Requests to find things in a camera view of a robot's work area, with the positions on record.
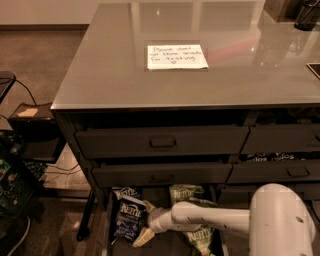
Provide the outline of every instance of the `gray countertop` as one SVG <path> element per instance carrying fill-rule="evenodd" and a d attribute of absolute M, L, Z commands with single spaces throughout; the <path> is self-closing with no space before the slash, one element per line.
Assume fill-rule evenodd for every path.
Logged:
<path fill-rule="evenodd" d="M 275 22 L 263 1 L 101 4 L 53 110 L 320 104 L 320 31 Z M 148 45 L 200 44 L 207 70 L 146 69 Z"/>

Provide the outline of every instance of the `green snack bag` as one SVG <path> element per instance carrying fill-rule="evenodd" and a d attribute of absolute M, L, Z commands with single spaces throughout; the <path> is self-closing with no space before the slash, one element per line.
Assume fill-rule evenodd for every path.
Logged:
<path fill-rule="evenodd" d="M 204 190 L 201 186 L 181 184 L 173 185 L 170 188 L 171 206 L 178 202 L 188 201 L 202 207 L 216 207 L 216 204 L 199 199 L 202 198 Z M 214 256 L 210 251 L 210 244 L 213 238 L 213 229 L 207 226 L 202 226 L 195 232 L 183 232 L 190 244 L 194 246 L 193 255 Z"/>
<path fill-rule="evenodd" d="M 195 185 L 189 185 L 189 184 L 178 184 L 178 185 L 172 185 L 170 190 L 170 197 L 171 197 L 171 206 L 178 202 L 182 201 L 188 201 L 190 197 L 194 196 L 194 193 L 196 191 Z"/>

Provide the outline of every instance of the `blue snack bag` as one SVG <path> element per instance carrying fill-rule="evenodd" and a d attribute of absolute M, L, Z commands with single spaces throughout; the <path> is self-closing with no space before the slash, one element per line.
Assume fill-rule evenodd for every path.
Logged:
<path fill-rule="evenodd" d="M 130 196 L 122 196 L 114 223 L 115 239 L 124 238 L 129 244 L 133 244 L 143 227 L 146 213 L 144 202 Z"/>

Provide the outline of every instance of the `metal drawer front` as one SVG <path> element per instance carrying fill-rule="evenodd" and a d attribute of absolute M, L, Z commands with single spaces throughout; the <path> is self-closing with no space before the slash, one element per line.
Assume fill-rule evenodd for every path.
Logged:
<path fill-rule="evenodd" d="M 115 158 L 239 153 L 247 127 L 96 129 L 76 134 L 84 156 Z"/>
<path fill-rule="evenodd" d="M 263 125 L 250 128 L 242 154 L 320 151 L 320 125 Z"/>
<path fill-rule="evenodd" d="M 231 165 L 218 163 L 105 165 L 93 169 L 99 187 L 224 183 Z"/>
<path fill-rule="evenodd" d="M 228 184 L 320 180 L 320 160 L 241 163 L 233 167 Z"/>

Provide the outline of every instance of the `black cable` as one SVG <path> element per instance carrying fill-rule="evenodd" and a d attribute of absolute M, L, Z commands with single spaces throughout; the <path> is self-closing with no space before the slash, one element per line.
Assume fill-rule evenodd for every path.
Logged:
<path fill-rule="evenodd" d="M 4 115 L 0 115 L 0 117 L 6 119 L 8 121 L 8 117 L 5 117 Z"/>
<path fill-rule="evenodd" d="M 74 172 L 70 171 L 68 173 L 65 173 L 65 172 L 45 172 L 44 174 L 50 173 L 50 174 L 60 174 L 60 175 L 71 175 L 71 174 L 75 174 L 75 173 L 78 173 L 78 172 L 81 172 L 81 169 L 77 170 L 77 171 L 74 171 Z"/>
<path fill-rule="evenodd" d="M 59 169 L 59 170 L 68 172 L 68 171 L 74 170 L 77 166 L 79 166 L 79 164 L 76 164 L 75 166 L 73 166 L 73 167 L 70 168 L 70 169 L 65 169 L 65 168 L 61 168 L 61 167 L 59 167 L 59 166 L 49 165 L 49 164 L 47 164 L 47 166 L 48 166 L 48 167 L 51 167 L 51 168 L 56 168 L 56 169 Z"/>
<path fill-rule="evenodd" d="M 30 92 L 29 88 L 28 88 L 25 84 L 23 84 L 21 81 L 15 79 L 15 78 L 3 78 L 3 77 L 1 77 L 0 79 L 18 82 L 20 85 L 22 85 L 22 86 L 28 91 L 31 99 L 33 100 L 34 105 L 35 105 L 35 106 L 38 106 L 37 102 L 36 102 L 35 99 L 33 98 L 32 93 Z"/>

